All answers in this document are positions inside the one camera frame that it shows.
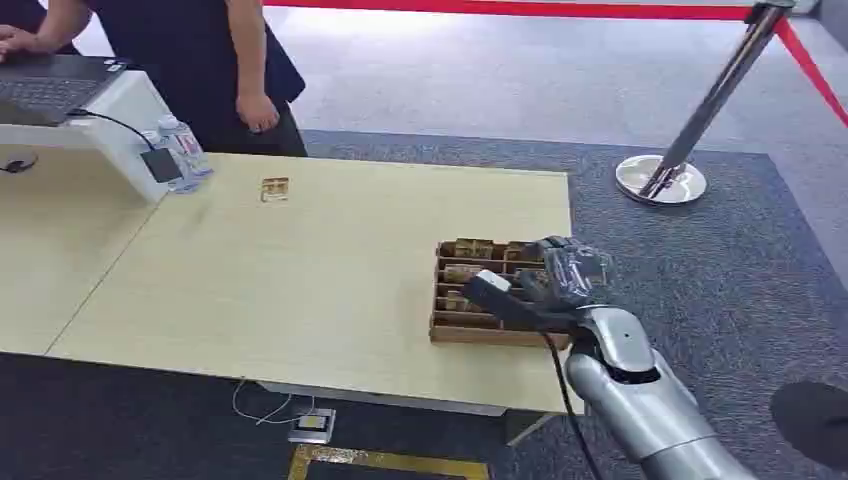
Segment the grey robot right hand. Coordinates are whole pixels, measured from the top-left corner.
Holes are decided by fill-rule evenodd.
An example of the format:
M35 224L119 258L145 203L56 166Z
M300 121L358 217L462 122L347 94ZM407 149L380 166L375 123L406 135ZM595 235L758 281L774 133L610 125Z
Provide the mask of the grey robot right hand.
M517 272L520 285L530 300L553 311L596 303L614 278L612 257L574 237L545 237L526 245L521 256L542 266Z

